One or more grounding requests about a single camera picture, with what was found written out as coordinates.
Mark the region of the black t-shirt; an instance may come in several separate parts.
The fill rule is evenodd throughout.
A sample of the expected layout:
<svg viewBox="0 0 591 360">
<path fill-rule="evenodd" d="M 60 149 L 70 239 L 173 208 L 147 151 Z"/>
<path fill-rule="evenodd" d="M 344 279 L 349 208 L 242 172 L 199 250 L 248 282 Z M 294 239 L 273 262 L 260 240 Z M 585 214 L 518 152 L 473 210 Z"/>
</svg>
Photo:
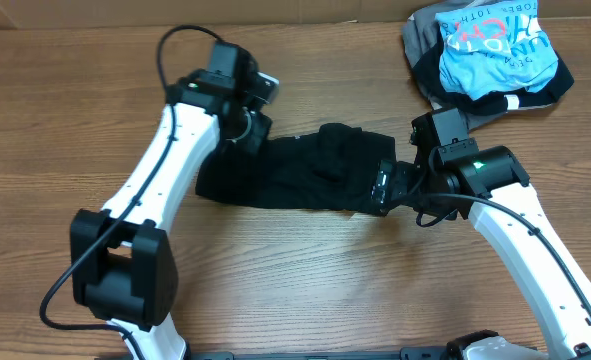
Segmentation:
<svg viewBox="0 0 591 360">
<path fill-rule="evenodd" d="M 340 123 L 265 141 L 255 156 L 230 145 L 202 164 L 196 194 L 262 209 L 351 211 L 379 216 L 372 200 L 380 162 L 396 161 L 391 136 Z"/>
</svg>

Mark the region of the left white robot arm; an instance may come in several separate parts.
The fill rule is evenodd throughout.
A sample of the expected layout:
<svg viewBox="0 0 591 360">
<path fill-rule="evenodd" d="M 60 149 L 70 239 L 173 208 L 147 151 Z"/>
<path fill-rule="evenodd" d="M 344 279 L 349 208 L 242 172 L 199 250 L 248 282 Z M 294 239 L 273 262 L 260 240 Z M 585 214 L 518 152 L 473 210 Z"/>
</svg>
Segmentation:
<svg viewBox="0 0 591 360">
<path fill-rule="evenodd" d="M 245 49 L 218 40 L 209 64 L 168 87 L 158 130 L 120 190 L 70 228 L 74 300 L 122 333 L 134 359 L 187 359 L 171 308 L 179 284 L 169 233 L 193 177 L 212 154 L 250 158 L 279 82 Z"/>
</svg>

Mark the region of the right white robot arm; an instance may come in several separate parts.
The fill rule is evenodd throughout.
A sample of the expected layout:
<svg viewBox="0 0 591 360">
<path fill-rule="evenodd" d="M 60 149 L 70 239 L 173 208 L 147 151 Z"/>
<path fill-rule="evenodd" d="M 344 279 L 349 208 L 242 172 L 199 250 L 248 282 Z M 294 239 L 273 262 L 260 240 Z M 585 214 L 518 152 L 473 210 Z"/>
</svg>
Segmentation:
<svg viewBox="0 0 591 360">
<path fill-rule="evenodd" d="M 533 312 L 545 351 L 482 330 L 450 341 L 444 359 L 591 359 L 591 281 L 566 248 L 530 177 L 505 146 L 478 147 L 455 108 L 411 123 L 413 162 L 381 161 L 372 199 L 435 223 L 462 218 L 492 246 Z"/>
</svg>

